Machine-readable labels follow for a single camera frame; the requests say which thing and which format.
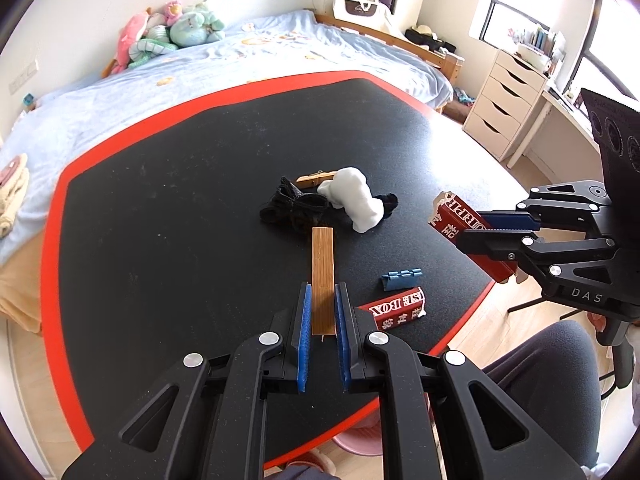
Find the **drawer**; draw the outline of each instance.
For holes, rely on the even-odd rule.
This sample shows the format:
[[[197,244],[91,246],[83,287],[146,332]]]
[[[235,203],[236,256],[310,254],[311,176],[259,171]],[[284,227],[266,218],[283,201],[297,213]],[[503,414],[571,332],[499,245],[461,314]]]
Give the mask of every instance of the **drawer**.
[[[466,118],[463,130],[498,159],[501,158],[509,143],[494,127],[473,112]]]
[[[522,97],[527,103],[533,104],[538,96],[538,90],[529,86],[522,79],[500,65],[494,65],[491,70],[491,77],[516,92],[516,94]]]
[[[493,77],[487,78],[482,95],[496,103],[519,123],[524,122],[524,118],[531,108],[531,105],[522,97],[517,96],[511,89]]]
[[[516,119],[483,95],[478,98],[476,106],[474,106],[474,113],[487,121],[508,140],[513,139],[520,127],[520,123]]]
[[[536,72],[527,63],[510,56],[506,52],[500,51],[495,62],[501,67],[507,69],[514,76],[522,79],[534,90],[540,90],[546,81],[546,78],[543,75]]]

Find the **blue plastic clip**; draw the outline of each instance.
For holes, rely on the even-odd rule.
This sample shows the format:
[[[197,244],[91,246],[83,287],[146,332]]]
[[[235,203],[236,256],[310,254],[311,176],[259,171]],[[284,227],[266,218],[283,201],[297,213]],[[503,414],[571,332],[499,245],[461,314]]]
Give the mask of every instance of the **blue plastic clip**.
[[[489,211],[479,212],[493,229],[519,229],[540,231],[540,222],[526,211]]]
[[[392,270],[380,276],[380,279],[385,290],[398,290],[418,286],[420,276],[422,276],[422,269]]]

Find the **light blue bed sheet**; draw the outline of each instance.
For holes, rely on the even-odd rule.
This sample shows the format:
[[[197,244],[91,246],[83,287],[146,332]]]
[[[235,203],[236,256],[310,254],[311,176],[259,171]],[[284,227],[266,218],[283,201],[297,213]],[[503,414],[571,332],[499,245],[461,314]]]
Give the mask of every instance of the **light blue bed sheet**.
[[[253,30],[247,25],[228,27],[223,41],[44,96],[0,150],[0,168],[27,153],[31,172],[14,228],[0,241],[0,265],[44,228],[56,183],[70,162],[127,126],[190,99],[255,80],[335,70],[369,72],[432,107],[451,99],[447,79],[417,56],[318,25],[311,12],[254,20]]]

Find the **folded blanket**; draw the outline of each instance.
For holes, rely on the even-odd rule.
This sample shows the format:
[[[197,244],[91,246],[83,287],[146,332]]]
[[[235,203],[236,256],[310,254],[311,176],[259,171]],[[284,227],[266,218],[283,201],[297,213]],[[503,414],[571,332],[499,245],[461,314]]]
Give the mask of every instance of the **folded blanket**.
[[[18,193],[23,186],[26,187],[26,182],[24,181],[25,176],[23,174],[26,166],[27,155],[23,153],[13,158],[11,162],[0,171],[0,214],[4,214],[9,204],[14,201],[16,193]]]
[[[11,199],[9,202],[5,202],[4,211],[0,215],[0,238],[7,236],[9,232],[11,232],[11,229],[13,229],[15,216],[24,201],[24,196],[27,194],[28,183],[29,170],[23,168],[18,175]]]

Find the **wooden stick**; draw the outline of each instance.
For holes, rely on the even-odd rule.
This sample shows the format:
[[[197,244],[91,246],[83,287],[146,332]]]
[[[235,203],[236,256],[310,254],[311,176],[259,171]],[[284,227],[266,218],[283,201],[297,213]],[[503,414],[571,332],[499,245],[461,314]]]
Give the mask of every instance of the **wooden stick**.
[[[296,186],[299,189],[305,189],[306,187],[319,186],[321,182],[325,180],[331,180],[335,171],[318,171],[317,173],[312,173],[310,175],[299,176],[296,179]]]
[[[335,335],[334,230],[314,227],[311,247],[311,333]]]

